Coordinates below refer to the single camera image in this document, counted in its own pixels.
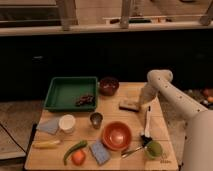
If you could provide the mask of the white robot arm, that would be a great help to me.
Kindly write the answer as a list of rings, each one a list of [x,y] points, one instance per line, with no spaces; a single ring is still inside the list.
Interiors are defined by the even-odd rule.
[[[213,171],[213,110],[171,84],[170,70],[150,70],[141,88],[139,106],[160,92],[187,122],[181,171]]]

